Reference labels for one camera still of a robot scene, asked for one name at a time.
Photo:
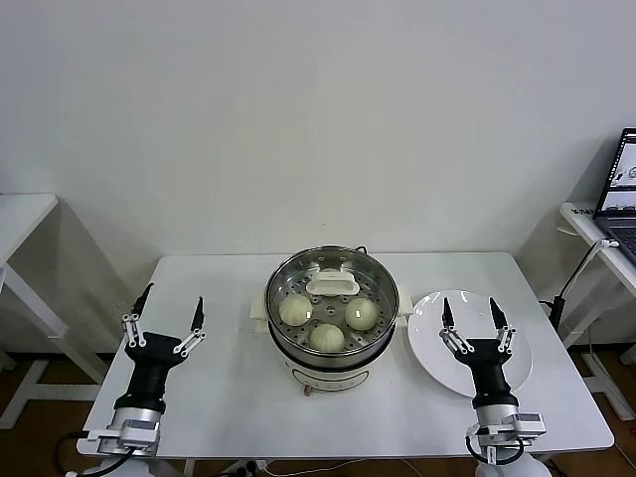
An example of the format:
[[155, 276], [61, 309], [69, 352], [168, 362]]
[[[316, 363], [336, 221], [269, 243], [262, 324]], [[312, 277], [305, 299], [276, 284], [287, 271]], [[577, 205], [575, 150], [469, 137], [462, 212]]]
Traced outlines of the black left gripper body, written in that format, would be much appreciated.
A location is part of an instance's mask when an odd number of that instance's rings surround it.
[[124, 348], [134, 369], [126, 392], [114, 404], [115, 409], [166, 409], [163, 396], [169, 371], [183, 363], [183, 357], [174, 353], [181, 340], [166, 335], [145, 335], [144, 338], [144, 347], [127, 344]]

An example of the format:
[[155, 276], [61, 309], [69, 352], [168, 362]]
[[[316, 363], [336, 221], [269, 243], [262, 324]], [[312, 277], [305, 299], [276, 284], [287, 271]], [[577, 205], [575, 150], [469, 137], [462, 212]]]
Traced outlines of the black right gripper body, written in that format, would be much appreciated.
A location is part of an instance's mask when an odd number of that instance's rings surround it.
[[499, 351], [500, 342], [495, 338], [469, 339], [468, 343], [473, 351], [456, 353], [456, 360], [467, 366], [471, 372], [475, 397], [472, 400], [474, 408], [496, 404], [513, 404], [511, 387], [507, 383], [503, 365], [511, 355], [506, 351]]

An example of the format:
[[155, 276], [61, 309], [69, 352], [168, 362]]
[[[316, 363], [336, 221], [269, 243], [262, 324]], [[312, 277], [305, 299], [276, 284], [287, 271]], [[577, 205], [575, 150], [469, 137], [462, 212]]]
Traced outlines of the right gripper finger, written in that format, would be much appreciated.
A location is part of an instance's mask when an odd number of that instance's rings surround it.
[[500, 353], [512, 354], [512, 347], [516, 337], [516, 329], [512, 327], [493, 297], [489, 298], [489, 305], [495, 329], [497, 330], [497, 340], [499, 341], [498, 351]]
[[439, 337], [453, 355], [467, 355], [473, 352], [473, 346], [456, 330], [452, 310], [447, 297], [443, 299], [441, 322], [442, 328], [439, 332]]

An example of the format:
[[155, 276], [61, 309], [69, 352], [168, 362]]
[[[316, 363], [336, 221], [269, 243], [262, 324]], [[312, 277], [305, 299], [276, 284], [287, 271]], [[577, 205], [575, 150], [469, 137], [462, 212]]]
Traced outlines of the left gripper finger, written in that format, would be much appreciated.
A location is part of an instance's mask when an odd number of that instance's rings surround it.
[[174, 347], [174, 355], [188, 357], [193, 349], [206, 339], [204, 320], [204, 298], [200, 296], [193, 316], [190, 333]]
[[140, 318], [153, 285], [153, 282], [148, 283], [142, 294], [135, 300], [130, 311], [124, 313], [121, 317], [122, 329], [129, 347], [146, 346], [144, 332], [140, 326]]

